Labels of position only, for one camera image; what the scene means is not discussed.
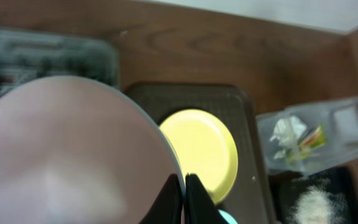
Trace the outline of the white tissue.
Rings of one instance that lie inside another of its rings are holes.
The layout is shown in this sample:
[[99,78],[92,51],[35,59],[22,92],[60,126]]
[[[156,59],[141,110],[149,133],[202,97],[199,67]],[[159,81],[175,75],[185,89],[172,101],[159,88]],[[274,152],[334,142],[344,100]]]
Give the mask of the white tissue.
[[279,149],[273,156],[274,159],[283,159],[295,148],[298,141],[307,131],[307,125],[297,116],[281,118],[276,122],[270,142],[276,142]]

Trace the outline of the yellow plastic plate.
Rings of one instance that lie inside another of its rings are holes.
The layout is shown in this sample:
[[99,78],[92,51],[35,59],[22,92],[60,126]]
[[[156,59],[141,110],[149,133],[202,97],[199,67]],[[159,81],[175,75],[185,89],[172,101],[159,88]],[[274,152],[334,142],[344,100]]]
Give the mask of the yellow plastic plate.
[[183,177],[197,175],[214,204],[229,195],[236,181],[239,156],[233,135],[215,115],[187,109],[171,114],[160,124]]

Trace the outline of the dark brown serving tray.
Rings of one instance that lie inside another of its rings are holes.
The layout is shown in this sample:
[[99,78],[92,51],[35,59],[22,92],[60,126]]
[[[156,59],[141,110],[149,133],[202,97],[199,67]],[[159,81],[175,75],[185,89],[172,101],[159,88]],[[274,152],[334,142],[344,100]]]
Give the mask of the dark brown serving tray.
[[218,205],[238,223],[275,223],[252,103],[230,85],[138,83],[125,90],[160,124],[174,112],[199,109],[218,117],[230,130],[237,147],[239,168],[229,195]]

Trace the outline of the clear plastic bin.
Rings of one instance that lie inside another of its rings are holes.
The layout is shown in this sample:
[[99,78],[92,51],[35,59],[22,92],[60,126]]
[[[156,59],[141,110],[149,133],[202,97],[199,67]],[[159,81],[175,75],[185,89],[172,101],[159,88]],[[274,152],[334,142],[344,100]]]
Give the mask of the clear plastic bin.
[[358,159],[358,96],[295,105],[256,119],[270,175],[311,175]]

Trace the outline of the pink plastic bowl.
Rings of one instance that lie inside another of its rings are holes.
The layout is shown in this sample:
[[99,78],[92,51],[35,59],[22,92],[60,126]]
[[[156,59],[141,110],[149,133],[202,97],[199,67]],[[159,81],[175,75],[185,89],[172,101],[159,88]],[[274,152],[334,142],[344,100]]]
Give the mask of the pink plastic bowl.
[[139,223],[180,167],[121,91],[49,77],[0,98],[0,223]]

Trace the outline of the grey dishwasher rack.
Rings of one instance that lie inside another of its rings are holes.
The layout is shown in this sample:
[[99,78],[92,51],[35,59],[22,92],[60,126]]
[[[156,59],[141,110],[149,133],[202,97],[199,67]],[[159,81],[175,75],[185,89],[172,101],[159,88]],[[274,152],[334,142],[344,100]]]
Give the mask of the grey dishwasher rack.
[[108,42],[0,28],[0,97],[44,77],[73,75],[119,88],[119,55]]

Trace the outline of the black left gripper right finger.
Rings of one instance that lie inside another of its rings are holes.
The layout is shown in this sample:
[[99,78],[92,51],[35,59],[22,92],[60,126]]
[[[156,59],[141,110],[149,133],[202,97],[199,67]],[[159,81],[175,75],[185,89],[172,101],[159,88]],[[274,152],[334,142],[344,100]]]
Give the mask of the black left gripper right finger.
[[226,224],[196,174],[188,174],[186,182],[185,223]]

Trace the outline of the light blue rice bowl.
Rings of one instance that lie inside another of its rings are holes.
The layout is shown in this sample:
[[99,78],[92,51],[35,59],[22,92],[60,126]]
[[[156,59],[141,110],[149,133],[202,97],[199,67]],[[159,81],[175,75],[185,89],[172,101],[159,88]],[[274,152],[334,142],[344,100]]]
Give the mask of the light blue rice bowl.
[[227,224],[238,224],[236,219],[224,210],[218,210],[219,214],[224,218]]

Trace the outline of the pile of rice waste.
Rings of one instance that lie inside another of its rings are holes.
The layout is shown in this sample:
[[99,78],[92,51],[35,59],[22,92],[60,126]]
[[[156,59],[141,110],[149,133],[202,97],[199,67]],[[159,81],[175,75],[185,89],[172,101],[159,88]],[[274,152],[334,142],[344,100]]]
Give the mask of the pile of rice waste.
[[345,224],[350,223],[349,207],[345,195],[336,192],[328,178],[307,183],[291,207],[288,223]]

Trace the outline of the black plastic tray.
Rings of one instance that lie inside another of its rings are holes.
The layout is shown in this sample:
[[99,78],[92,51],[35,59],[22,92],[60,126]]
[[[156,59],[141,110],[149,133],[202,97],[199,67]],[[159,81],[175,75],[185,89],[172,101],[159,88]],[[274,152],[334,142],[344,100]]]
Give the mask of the black plastic tray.
[[349,207],[350,223],[358,223],[358,194],[350,170],[346,167],[336,167],[313,175],[283,180],[272,186],[272,196],[277,218],[280,223],[288,223],[289,208],[298,194],[306,189],[307,183],[313,183],[317,179],[328,178],[332,180],[336,192],[345,195]]

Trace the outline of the yellow pandan cake wrapper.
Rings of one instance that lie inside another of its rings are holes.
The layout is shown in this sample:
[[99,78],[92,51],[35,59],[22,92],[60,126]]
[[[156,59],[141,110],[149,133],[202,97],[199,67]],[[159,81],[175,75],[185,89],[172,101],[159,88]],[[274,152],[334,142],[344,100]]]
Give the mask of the yellow pandan cake wrapper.
[[327,140],[324,133],[324,128],[320,124],[307,134],[296,146],[296,149],[290,149],[287,152],[286,161],[293,163],[299,159],[307,159],[309,157],[316,157],[318,154],[313,151],[319,147],[326,145]]

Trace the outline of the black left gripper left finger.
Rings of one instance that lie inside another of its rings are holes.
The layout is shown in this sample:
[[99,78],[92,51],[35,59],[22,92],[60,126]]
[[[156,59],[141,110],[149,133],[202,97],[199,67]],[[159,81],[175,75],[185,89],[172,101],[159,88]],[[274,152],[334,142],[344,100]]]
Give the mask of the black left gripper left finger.
[[180,224],[182,208],[178,176],[171,174],[140,224]]

